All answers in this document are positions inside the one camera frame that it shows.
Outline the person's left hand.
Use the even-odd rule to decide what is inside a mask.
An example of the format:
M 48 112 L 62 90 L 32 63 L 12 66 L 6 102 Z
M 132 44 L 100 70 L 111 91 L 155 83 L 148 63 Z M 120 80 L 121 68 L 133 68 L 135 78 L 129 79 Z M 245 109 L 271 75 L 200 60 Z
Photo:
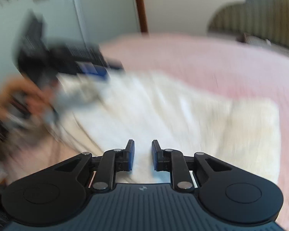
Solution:
M 38 117 L 51 109 L 55 121 L 58 121 L 58 113 L 51 104 L 57 85 L 58 80 L 55 80 L 40 89 L 28 77 L 19 76 L 8 80 L 0 90 L 0 140 L 4 140 L 9 133 L 6 122 L 10 116 L 11 105 Z

